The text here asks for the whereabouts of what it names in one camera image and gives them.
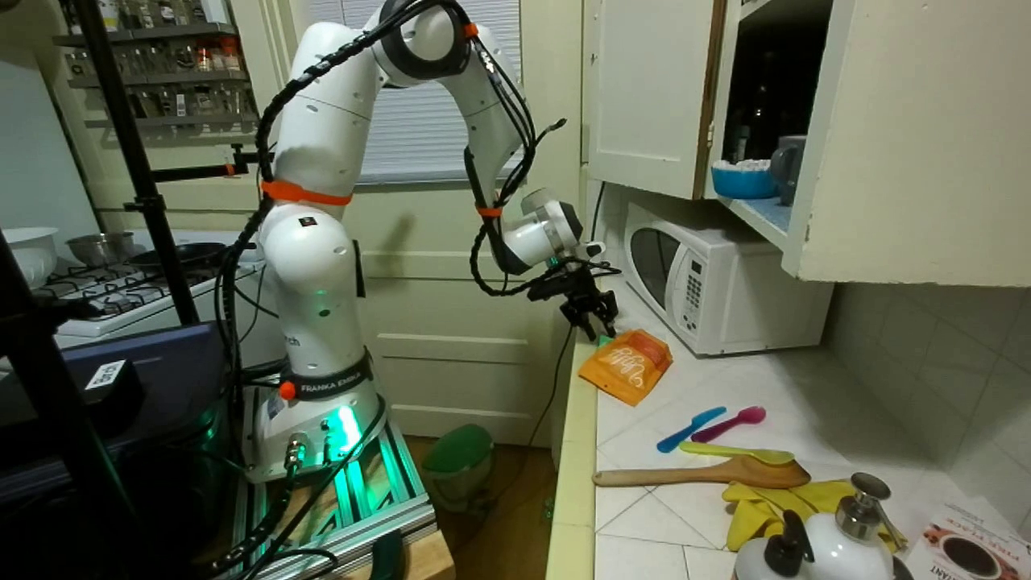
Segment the wall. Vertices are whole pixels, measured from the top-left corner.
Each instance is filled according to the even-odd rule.
[[[840,286],[831,352],[1031,539],[1031,291]]]

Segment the orange band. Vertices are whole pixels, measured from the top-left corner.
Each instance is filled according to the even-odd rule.
[[[263,179],[262,188],[271,200],[287,200],[287,204],[318,204],[318,206],[349,206],[350,197],[336,197],[336,192],[318,192],[318,190],[303,190],[293,179]]]
[[[476,206],[480,220],[504,220],[501,206]]]

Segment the microwave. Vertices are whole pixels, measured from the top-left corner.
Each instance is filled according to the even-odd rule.
[[[724,206],[627,204],[623,241],[627,286],[692,354],[822,342],[834,284],[788,277],[780,250]]]

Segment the countertop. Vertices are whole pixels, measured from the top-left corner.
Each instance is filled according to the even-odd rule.
[[[766,423],[733,430],[716,438],[720,444],[792,450],[813,480],[876,473],[893,490],[883,507],[908,539],[937,504],[962,498],[953,480],[863,396],[863,388],[824,347],[692,357],[627,286],[613,284],[613,291],[623,308],[614,328],[647,328],[665,337],[674,368],[647,398],[626,406],[576,377],[594,354],[594,344],[576,344],[562,438],[550,580],[733,577],[724,482],[594,485],[594,473],[613,466],[716,465],[716,456],[654,450],[654,441],[709,406],[728,406],[728,413],[766,406]]]

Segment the wooden spoon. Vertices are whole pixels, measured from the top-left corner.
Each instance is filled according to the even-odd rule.
[[[806,485],[810,471],[801,465],[764,465],[754,456],[728,456],[709,466],[670,466],[670,471],[599,471],[594,476],[595,485],[665,485],[665,482],[748,482],[748,485]]]

